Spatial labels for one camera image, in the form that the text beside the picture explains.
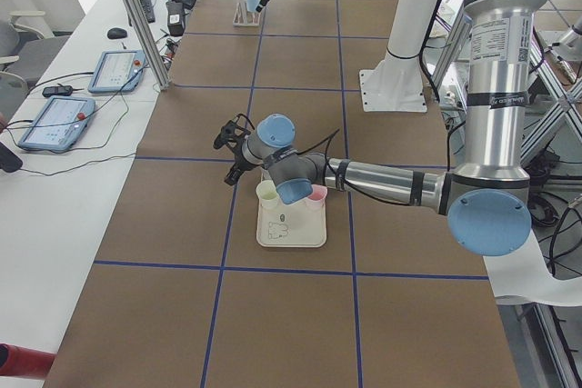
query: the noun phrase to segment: table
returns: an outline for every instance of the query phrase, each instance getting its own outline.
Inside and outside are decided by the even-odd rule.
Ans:
[[[384,55],[396,3],[273,0],[233,29],[234,0],[198,1],[47,388],[518,387],[483,260],[445,217],[330,193],[321,249],[267,250],[258,173],[222,182],[212,143],[239,112],[287,114],[299,149],[340,126],[333,156],[443,171],[436,104],[361,108],[354,72]]]
[[[165,0],[152,2],[156,2],[156,21],[150,29],[158,39],[163,35],[161,29],[166,29],[166,5]],[[128,37],[108,40],[106,32],[115,26],[126,29]],[[140,47],[133,28],[128,26],[122,0],[98,0],[40,82],[93,71],[99,55],[105,50],[122,49],[122,42],[128,49]],[[60,82],[86,87],[89,76]],[[13,120],[34,118],[45,104],[41,92],[42,86],[34,90]],[[128,114],[102,149],[64,155],[30,154],[16,151],[8,133],[0,138],[21,156],[24,168],[45,173],[128,155],[135,151],[146,129],[157,96],[154,75],[145,70],[141,84],[125,95]],[[97,105],[108,98],[93,97]],[[102,144],[124,111],[125,104],[116,97],[99,111],[77,145]],[[116,159],[52,177],[0,173],[2,342],[56,352],[132,162],[133,157]],[[9,388],[41,385],[16,378],[3,378],[1,384]]]

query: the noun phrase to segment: computer mouse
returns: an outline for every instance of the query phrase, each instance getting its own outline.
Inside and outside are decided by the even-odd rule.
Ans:
[[[121,27],[112,27],[107,31],[107,38],[110,40],[117,40],[125,37],[127,37],[127,31]]]

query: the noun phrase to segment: white tray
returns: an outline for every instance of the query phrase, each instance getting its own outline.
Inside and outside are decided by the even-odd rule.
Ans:
[[[325,205],[312,210],[299,201],[265,209],[259,203],[256,240],[262,246],[321,247],[326,239]]]

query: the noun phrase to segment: gray chair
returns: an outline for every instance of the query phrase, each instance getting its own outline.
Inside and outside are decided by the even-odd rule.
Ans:
[[[0,112],[10,119],[53,62],[68,36],[48,37],[20,25],[20,17],[41,16],[43,11],[14,11],[10,21],[0,20]]]

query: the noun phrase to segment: red object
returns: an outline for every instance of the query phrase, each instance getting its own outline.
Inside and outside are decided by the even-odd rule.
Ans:
[[[0,376],[45,379],[55,360],[53,353],[0,344]]]

